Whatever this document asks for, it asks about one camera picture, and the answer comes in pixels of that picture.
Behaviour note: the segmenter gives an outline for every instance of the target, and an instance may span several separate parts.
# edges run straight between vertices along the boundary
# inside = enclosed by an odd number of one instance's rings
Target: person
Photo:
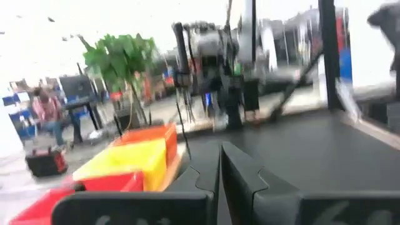
[[[64,118],[57,96],[42,87],[35,88],[33,94],[35,97],[32,108],[40,120],[42,129],[54,135],[60,148],[67,148],[69,144],[63,139],[63,130],[71,120]]]

